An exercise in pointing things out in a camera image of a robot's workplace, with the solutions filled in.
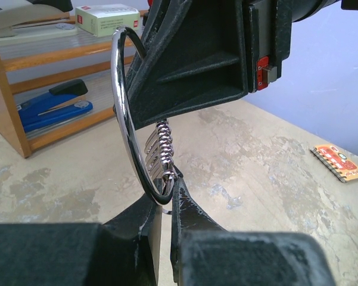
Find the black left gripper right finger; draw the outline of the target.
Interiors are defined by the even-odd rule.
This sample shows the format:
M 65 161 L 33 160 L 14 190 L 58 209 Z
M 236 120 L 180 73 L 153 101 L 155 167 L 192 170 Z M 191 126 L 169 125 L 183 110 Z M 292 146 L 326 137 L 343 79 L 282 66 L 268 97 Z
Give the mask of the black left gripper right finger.
M 231 232 L 173 188 L 170 261 L 177 285 L 335 285 L 321 246 L 298 232 Z

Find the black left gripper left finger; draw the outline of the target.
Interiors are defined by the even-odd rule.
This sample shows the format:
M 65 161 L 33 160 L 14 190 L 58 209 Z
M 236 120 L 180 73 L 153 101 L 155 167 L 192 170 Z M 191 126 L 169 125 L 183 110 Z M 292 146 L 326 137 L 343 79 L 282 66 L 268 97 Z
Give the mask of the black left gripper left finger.
M 156 285 L 161 207 L 106 223 L 0 223 L 0 285 Z

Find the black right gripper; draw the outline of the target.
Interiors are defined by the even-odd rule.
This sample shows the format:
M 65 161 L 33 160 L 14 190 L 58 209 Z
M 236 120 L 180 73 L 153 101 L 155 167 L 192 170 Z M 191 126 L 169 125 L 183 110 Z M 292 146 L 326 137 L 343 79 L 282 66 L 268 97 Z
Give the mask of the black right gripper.
M 166 119 L 267 88 L 282 75 L 292 24 L 335 3 L 154 1 L 141 39 L 147 55 L 127 74 L 130 106 Z

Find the silver keyring with clips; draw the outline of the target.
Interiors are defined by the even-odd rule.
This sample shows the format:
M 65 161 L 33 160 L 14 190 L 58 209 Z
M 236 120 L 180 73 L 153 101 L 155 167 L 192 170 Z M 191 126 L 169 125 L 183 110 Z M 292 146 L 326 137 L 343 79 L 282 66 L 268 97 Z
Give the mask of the silver keyring with clips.
M 168 204 L 173 197 L 173 189 L 178 178 L 173 160 L 172 130 L 167 119 L 149 119 L 143 111 L 137 111 L 141 105 L 130 106 L 124 70 L 124 46 L 130 39 L 138 57 L 143 60 L 147 55 L 142 41 L 136 32 L 127 26 L 115 29 L 111 44 L 111 85 L 114 98 L 114 114 L 121 131 L 124 146 L 136 177 L 145 194 L 160 206 Z M 145 147 L 141 148 L 136 136 L 136 129 L 155 123 L 155 128 L 148 138 Z

